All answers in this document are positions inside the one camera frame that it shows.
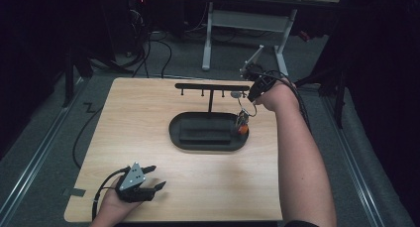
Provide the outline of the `black wallet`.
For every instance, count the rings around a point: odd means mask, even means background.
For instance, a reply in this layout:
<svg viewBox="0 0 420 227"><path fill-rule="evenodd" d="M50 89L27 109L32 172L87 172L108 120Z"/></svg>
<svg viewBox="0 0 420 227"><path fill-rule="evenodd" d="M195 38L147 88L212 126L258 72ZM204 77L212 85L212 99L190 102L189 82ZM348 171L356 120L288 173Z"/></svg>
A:
<svg viewBox="0 0 420 227"><path fill-rule="evenodd" d="M227 144L230 122L223 119L186 119L180 123L179 140L189 144Z"/></svg>

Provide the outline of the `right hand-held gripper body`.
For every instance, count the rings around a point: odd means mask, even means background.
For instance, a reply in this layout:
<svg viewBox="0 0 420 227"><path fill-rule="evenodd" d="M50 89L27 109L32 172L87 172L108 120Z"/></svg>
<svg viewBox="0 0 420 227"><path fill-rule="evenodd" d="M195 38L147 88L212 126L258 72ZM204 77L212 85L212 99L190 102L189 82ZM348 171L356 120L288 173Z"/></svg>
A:
<svg viewBox="0 0 420 227"><path fill-rule="evenodd" d="M244 65L240 68L241 78L248 81L256 81L261 76L263 68L258 64L258 60L262 52L263 45L259 45L259 48L251 57L245 60Z"/></svg>

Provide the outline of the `person's black sleeve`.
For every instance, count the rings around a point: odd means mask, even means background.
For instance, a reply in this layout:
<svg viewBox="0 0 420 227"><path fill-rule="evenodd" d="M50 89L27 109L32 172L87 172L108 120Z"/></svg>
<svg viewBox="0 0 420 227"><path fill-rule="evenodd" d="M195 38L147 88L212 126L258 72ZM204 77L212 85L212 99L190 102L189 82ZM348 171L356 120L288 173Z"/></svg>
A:
<svg viewBox="0 0 420 227"><path fill-rule="evenodd" d="M292 220L284 224L283 227L319 227L311 222L303 220Z"/></svg>

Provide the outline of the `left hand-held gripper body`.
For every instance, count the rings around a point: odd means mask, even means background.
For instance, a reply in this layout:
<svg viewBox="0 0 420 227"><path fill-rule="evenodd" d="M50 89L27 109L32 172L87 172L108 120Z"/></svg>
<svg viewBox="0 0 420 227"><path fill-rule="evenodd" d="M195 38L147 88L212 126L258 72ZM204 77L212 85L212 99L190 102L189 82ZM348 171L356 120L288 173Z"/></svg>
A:
<svg viewBox="0 0 420 227"><path fill-rule="evenodd" d="M142 167L139 163L133 163L116 184L119 198L130 203L152 201L155 193L145 192L145 189L141 188L145 181L146 175L143 174Z"/></svg>

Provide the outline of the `grey tape strip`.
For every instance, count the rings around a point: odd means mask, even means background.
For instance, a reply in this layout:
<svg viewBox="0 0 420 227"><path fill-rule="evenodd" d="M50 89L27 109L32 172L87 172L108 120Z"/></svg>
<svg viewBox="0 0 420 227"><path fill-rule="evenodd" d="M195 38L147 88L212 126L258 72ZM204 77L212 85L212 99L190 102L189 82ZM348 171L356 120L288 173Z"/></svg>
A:
<svg viewBox="0 0 420 227"><path fill-rule="evenodd" d="M83 197L85 194L85 190L84 189L79 189L79 188L65 188L62 193L63 196L78 196L78 197Z"/></svg>

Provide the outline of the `person's left hand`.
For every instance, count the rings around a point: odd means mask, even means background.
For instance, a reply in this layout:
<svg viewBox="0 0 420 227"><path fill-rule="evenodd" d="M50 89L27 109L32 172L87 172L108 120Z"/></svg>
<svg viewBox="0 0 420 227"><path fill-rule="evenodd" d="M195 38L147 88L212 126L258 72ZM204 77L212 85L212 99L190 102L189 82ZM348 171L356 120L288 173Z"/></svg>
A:
<svg viewBox="0 0 420 227"><path fill-rule="evenodd" d="M103 200L101 202L99 211L94 220L101 219L107 222L113 222L117 225L120 222L122 222L132 211L134 211L141 205L141 202L130 203L122 201L119 198L115 190L118 180L119 179L116 178L112 182L111 187L106 191L105 196L103 197Z"/></svg>

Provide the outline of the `black metal stand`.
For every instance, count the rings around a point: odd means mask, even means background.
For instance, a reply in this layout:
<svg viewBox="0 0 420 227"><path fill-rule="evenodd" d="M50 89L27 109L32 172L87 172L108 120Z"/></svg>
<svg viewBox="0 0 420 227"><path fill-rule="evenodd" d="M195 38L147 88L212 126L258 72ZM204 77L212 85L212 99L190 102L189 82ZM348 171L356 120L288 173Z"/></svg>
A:
<svg viewBox="0 0 420 227"><path fill-rule="evenodd" d="M323 97L335 97L333 106L333 120L339 129L343 128L342 116L343 107L345 105L345 88L346 88L347 70L345 68L329 67L318 69L310 75L295 81L297 87L319 83L318 93Z"/></svg>
<svg viewBox="0 0 420 227"><path fill-rule="evenodd" d="M93 68L90 60L94 58L112 70L122 73L129 73L127 69L117 65L114 61L81 46L69 46L65 54L65 93L64 107L68 107L74 98L74 69L82 78L90 79L93 75Z"/></svg>

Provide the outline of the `black key holder stand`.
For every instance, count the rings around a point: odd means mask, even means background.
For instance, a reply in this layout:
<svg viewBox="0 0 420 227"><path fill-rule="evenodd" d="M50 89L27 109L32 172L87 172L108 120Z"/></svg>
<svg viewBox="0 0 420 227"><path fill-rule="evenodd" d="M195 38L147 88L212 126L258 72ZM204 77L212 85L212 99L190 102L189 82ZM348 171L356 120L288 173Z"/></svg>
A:
<svg viewBox="0 0 420 227"><path fill-rule="evenodd" d="M201 95L209 92L208 108L206 111L182 112L174 116L169 123L168 133L174 145L184 151L197 152L235 152L242 148L248 140L250 129L248 125L250 115L244 109L238 114L229 112L215 112L213 110L214 93L220 91L222 97L226 92L239 91L242 95L250 89L248 85L223 85L207 83L177 83L175 88L184 94L185 90L198 90ZM186 119L223 119L230 122L232 140L227 144L189 144L179 140L180 123Z"/></svg>

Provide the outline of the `metal floor rail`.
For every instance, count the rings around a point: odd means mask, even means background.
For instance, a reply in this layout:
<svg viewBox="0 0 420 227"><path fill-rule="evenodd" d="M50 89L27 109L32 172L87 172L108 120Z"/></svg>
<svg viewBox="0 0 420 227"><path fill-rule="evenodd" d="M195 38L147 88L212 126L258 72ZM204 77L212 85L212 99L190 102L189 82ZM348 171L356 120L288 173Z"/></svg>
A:
<svg viewBox="0 0 420 227"><path fill-rule="evenodd" d="M348 168L349 175L355 187L358 199L365 211L370 227L385 227L383 219L377 209L377 205L373 199L372 192L368 187L363 173L355 159L350 143L345 135L345 132L340 128L334 116L333 103L329 98L320 98L325 111L328 114L330 123L339 140L339 147L343 154L344 163Z"/></svg>
<svg viewBox="0 0 420 227"><path fill-rule="evenodd" d="M0 161L0 227L5 227L12 219L50 153L74 101L88 82L88 78L77 78L72 83L74 94L66 101L65 79L60 80Z"/></svg>

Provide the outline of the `person's right hand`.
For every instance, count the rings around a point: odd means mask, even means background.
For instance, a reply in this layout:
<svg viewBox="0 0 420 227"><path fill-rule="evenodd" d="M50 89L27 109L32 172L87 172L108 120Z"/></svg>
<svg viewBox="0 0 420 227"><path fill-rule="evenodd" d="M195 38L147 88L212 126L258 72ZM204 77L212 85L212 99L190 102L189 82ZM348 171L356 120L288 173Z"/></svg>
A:
<svg viewBox="0 0 420 227"><path fill-rule="evenodd" d="M255 104L262 105L275 113L299 110L298 100L292 90L279 81L269 91L258 97Z"/></svg>

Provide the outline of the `white-framed desk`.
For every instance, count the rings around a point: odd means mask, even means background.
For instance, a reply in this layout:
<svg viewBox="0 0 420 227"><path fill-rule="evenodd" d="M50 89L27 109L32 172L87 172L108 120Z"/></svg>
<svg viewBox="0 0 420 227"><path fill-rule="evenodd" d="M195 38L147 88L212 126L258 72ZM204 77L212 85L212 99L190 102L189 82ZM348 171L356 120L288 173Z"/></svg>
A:
<svg viewBox="0 0 420 227"><path fill-rule="evenodd" d="M284 2L315 3L316 5L327 5L328 3L337 4L340 0L283 0ZM293 27L297 14L297 7L293 6L287 16L276 16L269 14L258 14L251 12L238 12L227 9L214 9L213 3L208 3L206 41L203 51L202 69L209 70L212 54L212 29L214 27L243 29L262 32L281 33L282 38L273 47L276 57L278 70L288 74L284 60L283 50L285 48L290 31Z"/></svg>

